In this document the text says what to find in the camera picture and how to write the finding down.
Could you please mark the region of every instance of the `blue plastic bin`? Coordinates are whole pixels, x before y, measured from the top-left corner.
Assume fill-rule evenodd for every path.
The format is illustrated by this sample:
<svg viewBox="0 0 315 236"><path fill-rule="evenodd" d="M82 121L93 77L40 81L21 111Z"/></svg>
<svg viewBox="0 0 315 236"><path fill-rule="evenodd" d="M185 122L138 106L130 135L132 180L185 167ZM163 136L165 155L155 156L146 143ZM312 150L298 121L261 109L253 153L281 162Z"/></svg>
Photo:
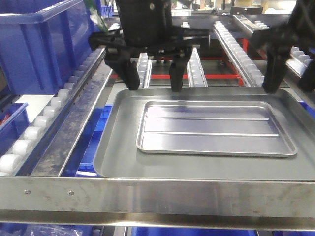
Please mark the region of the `blue plastic bin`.
<svg viewBox="0 0 315 236"><path fill-rule="evenodd" d="M113 16L113 7L112 6L101 6L101 14L102 16Z"/></svg>
<svg viewBox="0 0 315 236"><path fill-rule="evenodd" d="M15 103L0 114L3 120L6 114L10 114L10 118L0 125L0 157L4 155L13 143L19 138L24 130L29 126L29 118L26 113L27 103Z"/></svg>
<svg viewBox="0 0 315 236"><path fill-rule="evenodd" d="M95 172L94 167L93 167L93 160L95 157L99 140L102 136L102 133L106 125L111 109L112 109L112 106L105 106L103 108L103 112L96 125L95 131L92 135L88 148L86 149L84 156L82 158L82 161L80 163L80 166L78 169L79 171Z"/></svg>
<svg viewBox="0 0 315 236"><path fill-rule="evenodd" d="M300 104L313 118L315 118L315 111L309 105L307 105L305 102L300 102Z"/></svg>
<svg viewBox="0 0 315 236"><path fill-rule="evenodd" d="M91 53L94 24L83 1L58 1L0 1L0 67L8 84L1 94L56 94Z"/></svg>
<svg viewBox="0 0 315 236"><path fill-rule="evenodd" d="M309 231L275 231L274 236L315 236L315 232L309 232Z"/></svg>
<svg viewBox="0 0 315 236"><path fill-rule="evenodd" d="M133 227L132 236L255 236L253 230Z"/></svg>
<svg viewBox="0 0 315 236"><path fill-rule="evenodd" d="M14 223L0 223L0 230L13 234L14 232L19 232L20 235L23 235L29 224L14 224ZM55 225L42 225L48 227L54 227ZM83 225L63 225L62 227L78 230L82 232L82 236L92 236L93 226L83 226Z"/></svg>

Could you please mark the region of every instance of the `white roller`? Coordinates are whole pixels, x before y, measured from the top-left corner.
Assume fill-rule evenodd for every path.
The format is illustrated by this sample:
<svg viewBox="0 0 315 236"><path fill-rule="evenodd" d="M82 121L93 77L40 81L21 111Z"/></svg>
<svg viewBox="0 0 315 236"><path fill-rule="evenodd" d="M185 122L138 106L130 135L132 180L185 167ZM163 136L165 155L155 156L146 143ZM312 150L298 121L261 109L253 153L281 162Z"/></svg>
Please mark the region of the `white roller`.
<svg viewBox="0 0 315 236"><path fill-rule="evenodd" d="M263 75L256 75L254 76L255 81L257 81L259 84L262 84L264 82L264 76Z"/></svg>
<svg viewBox="0 0 315 236"><path fill-rule="evenodd" d="M85 60L93 61L94 58L93 57L87 57L87 58L85 58Z"/></svg>
<svg viewBox="0 0 315 236"><path fill-rule="evenodd" d="M55 117L57 114L58 108L54 106L46 106L44 107L43 114L48 117Z"/></svg>
<svg viewBox="0 0 315 236"><path fill-rule="evenodd" d="M81 65L78 67L78 70L81 70L81 71L86 71L87 69L88 69L88 67L85 65Z"/></svg>
<svg viewBox="0 0 315 236"><path fill-rule="evenodd" d="M309 55L303 54L297 57L301 62L311 59Z"/></svg>
<svg viewBox="0 0 315 236"><path fill-rule="evenodd" d="M63 85L63 88L67 90L72 90L73 87L74 87L74 83L70 83L70 82L67 82Z"/></svg>
<svg viewBox="0 0 315 236"><path fill-rule="evenodd" d="M304 55L304 52L300 51L300 50L297 50L297 51L292 52L292 55L294 55L295 57L298 57L300 55Z"/></svg>
<svg viewBox="0 0 315 236"><path fill-rule="evenodd" d="M241 63L247 61L247 60L250 60L250 58L247 56L247 55L241 55L239 57L239 60L241 61Z"/></svg>
<svg viewBox="0 0 315 236"><path fill-rule="evenodd" d="M90 66L91 63L92 63L92 62L91 62L90 60L85 60L84 62L82 62L82 65Z"/></svg>
<svg viewBox="0 0 315 236"><path fill-rule="evenodd" d="M24 156L33 147L34 142L28 139L18 139L12 147L12 153Z"/></svg>
<svg viewBox="0 0 315 236"><path fill-rule="evenodd" d="M84 74L84 71L76 70L73 72L73 76L81 77Z"/></svg>
<svg viewBox="0 0 315 236"><path fill-rule="evenodd" d="M293 52L295 52L295 51L299 51L300 49L299 49L299 47L292 47L291 48L291 52L293 53Z"/></svg>
<svg viewBox="0 0 315 236"><path fill-rule="evenodd" d="M34 126L46 128L50 124L51 120L51 117L48 116L37 116L34 121Z"/></svg>
<svg viewBox="0 0 315 236"><path fill-rule="evenodd" d="M44 129L42 127L30 126L24 132L24 138L29 140L37 140L42 134Z"/></svg>
<svg viewBox="0 0 315 236"><path fill-rule="evenodd" d="M261 75L261 72L259 70L251 70L250 74L252 75L252 78L255 78L255 76Z"/></svg>
<svg viewBox="0 0 315 236"><path fill-rule="evenodd" d="M0 158L0 173L11 174L21 163L23 157L20 155L7 154Z"/></svg>
<svg viewBox="0 0 315 236"><path fill-rule="evenodd" d="M61 97L53 97L50 100L50 105L56 108L61 108L64 104L64 99Z"/></svg>
<svg viewBox="0 0 315 236"><path fill-rule="evenodd" d="M312 61L312 60L313 60L313 59L308 59L308 60L305 60L305 61L304 61L304 64L305 64L305 65L309 65L309 64L311 63L311 61Z"/></svg>
<svg viewBox="0 0 315 236"><path fill-rule="evenodd" d="M61 97L63 99L66 99L70 93L70 90L67 89L61 89L58 91L57 97Z"/></svg>
<svg viewBox="0 0 315 236"><path fill-rule="evenodd" d="M256 70L257 69L257 67L254 64L246 65L245 68L246 68L246 70L248 72L251 72L252 70Z"/></svg>
<svg viewBox="0 0 315 236"><path fill-rule="evenodd" d="M71 83L76 83L76 82L79 81L79 79L80 79L80 77L78 77L78 76L71 76L71 77L69 78L69 82L71 82Z"/></svg>

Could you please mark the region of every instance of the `red metal bar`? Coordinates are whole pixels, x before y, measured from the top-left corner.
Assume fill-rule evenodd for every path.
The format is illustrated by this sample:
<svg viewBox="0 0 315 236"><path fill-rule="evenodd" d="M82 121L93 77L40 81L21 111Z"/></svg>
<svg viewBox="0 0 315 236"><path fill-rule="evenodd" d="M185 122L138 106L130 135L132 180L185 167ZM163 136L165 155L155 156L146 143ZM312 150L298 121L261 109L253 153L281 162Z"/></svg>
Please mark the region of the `red metal bar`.
<svg viewBox="0 0 315 236"><path fill-rule="evenodd" d="M243 50L244 50L245 52L247 52L247 49L248 49L248 40L245 39L245 38L242 38L242 39L241 39L241 42L242 42L242 45L243 45Z"/></svg>
<svg viewBox="0 0 315 236"><path fill-rule="evenodd" d="M234 66L232 65L232 63L230 63L227 55L225 54L225 52L223 52L223 61L225 62L225 64L227 65L227 67L230 68L230 70L232 70L235 74L238 75L238 72L237 70L234 68ZM242 80L242 77L238 75L238 85L239 86L243 86L244 85L244 82Z"/></svg>
<svg viewBox="0 0 315 236"><path fill-rule="evenodd" d="M201 57L201 60L222 60L223 57Z"/></svg>

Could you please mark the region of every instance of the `metal edge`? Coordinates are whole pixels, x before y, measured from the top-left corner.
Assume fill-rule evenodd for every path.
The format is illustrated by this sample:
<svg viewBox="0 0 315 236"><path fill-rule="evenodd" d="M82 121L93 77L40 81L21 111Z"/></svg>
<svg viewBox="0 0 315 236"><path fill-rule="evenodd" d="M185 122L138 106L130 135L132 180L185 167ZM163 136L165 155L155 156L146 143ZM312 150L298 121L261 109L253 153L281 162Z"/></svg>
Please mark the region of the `metal edge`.
<svg viewBox="0 0 315 236"><path fill-rule="evenodd" d="M92 77L102 62L104 55L105 50L102 49L93 69L86 73L86 79L82 80L82 84L78 86L77 91L72 95L72 99L68 101L67 104L71 109L32 171L32 176L60 176L62 174L75 144L87 124L98 99L101 97L102 91L105 89L107 82L110 81L112 69L106 65L103 66L106 66L107 74L96 73Z"/></svg>
<svg viewBox="0 0 315 236"><path fill-rule="evenodd" d="M214 32L218 37L218 40L223 47L224 51L228 55L228 57L231 59L233 65L236 67L237 71L241 74L242 79L245 82L246 86L254 87L257 86L254 81L251 80L248 73L243 69L243 67L239 64L238 60L234 56L234 54L231 52L230 48L226 45L224 39L221 37L220 33L217 31L217 29L214 28Z"/></svg>
<svg viewBox="0 0 315 236"><path fill-rule="evenodd" d="M1 222L315 229L314 181L1 177L0 187Z"/></svg>

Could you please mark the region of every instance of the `rectangular metal tray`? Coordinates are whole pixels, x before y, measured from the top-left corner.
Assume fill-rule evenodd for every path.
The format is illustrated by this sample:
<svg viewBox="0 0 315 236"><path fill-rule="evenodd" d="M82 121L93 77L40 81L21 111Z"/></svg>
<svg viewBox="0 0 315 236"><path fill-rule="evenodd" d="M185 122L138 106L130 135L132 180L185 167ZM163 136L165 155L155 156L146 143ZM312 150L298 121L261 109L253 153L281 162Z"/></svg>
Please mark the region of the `rectangular metal tray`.
<svg viewBox="0 0 315 236"><path fill-rule="evenodd" d="M289 157L296 146L261 101L154 101L137 146L147 153Z"/></svg>
<svg viewBox="0 0 315 236"><path fill-rule="evenodd" d="M205 118L198 121L200 127L185 126L183 119L176 122L170 119L166 125L152 121L150 129L160 132L160 138L154 137L153 143L149 142L154 147L141 143L144 113L155 116L155 109L162 105L163 116L177 117L176 110L165 110L174 104L180 108L189 104L190 108L197 109L188 117ZM221 122L214 118L221 118L224 112L220 114L212 110L218 104L219 107L230 107L225 118L244 120L237 121L241 123L238 126L234 125L236 121L227 119L228 124L204 128L202 123L208 122L209 117L213 118L211 122ZM253 118L262 120L250 121L256 125L248 125L248 119ZM227 133L229 130L238 134L261 134L262 137L228 136L228 143L221 139L224 135L217 135L215 139L211 139L211 135L199 135L197 142L186 141L183 136L184 140L179 142L177 149L168 152L168 148L164 148L174 145L174 139L165 141L164 131ZM181 93L173 93L169 88L124 90L117 94L96 151L94 168L99 175L110 178L314 180L314 134L312 117L284 90L274 95L252 87L183 88ZM149 152L158 150L161 153L144 152L137 143ZM208 149L206 143L216 149ZM193 152L182 152L184 148Z"/></svg>

